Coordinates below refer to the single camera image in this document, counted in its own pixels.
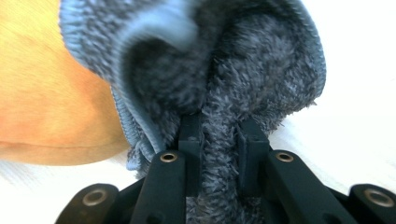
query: human skin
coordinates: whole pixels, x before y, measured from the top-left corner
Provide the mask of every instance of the human skin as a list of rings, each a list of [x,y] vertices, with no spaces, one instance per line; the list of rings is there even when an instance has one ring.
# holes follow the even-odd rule
[[[75,165],[129,147],[109,85],[66,50],[58,12],[0,1],[0,160]]]

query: knit texture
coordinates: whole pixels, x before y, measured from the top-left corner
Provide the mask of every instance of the knit texture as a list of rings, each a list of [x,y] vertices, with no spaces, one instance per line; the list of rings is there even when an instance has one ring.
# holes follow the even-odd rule
[[[235,131],[253,117],[270,134],[313,104],[325,83],[318,32],[296,0],[63,0],[66,47],[113,90],[131,150],[147,173],[202,113],[203,187],[188,223],[260,223],[259,200],[238,196]]]

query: white surface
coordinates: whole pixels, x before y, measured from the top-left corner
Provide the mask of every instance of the white surface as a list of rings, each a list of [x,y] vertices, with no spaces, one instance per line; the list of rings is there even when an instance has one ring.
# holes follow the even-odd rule
[[[396,7],[390,0],[305,0],[325,50],[325,91],[270,138],[296,152],[329,187],[358,183],[396,192]],[[53,223],[94,183],[123,189],[125,155],[76,167],[0,161],[0,223]]]

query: gray fuzzy sock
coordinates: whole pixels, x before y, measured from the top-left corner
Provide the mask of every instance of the gray fuzzy sock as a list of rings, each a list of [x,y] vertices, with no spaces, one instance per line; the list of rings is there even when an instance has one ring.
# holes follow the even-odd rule
[[[263,221],[259,201],[237,194],[234,133],[253,117],[268,135],[320,96],[324,57],[301,2],[63,0],[60,17],[72,55],[112,85],[128,168],[144,176],[180,117],[201,112],[203,189],[187,221]]]

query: metal grommet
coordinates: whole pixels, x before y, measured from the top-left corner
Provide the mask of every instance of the metal grommet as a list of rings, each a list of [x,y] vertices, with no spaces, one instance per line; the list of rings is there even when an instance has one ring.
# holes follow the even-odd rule
[[[364,191],[364,196],[376,205],[383,206],[383,207],[393,207],[395,202],[385,193],[376,190],[376,189],[366,189]]]
[[[284,162],[291,162],[294,161],[294,158],[286,152],[279,152],[276,154],[276,158],[280,161],[284,161]]]
[[[175,160],[177,160],[177,155],[175,153],[168,152],[161,155],[161,161],[163,162],[172,162]]]
[[[82,199],[82,203],[87,206],[95,206],[102,203],[107,198],[107,192],[104,189],[94,189],[87,193]]]

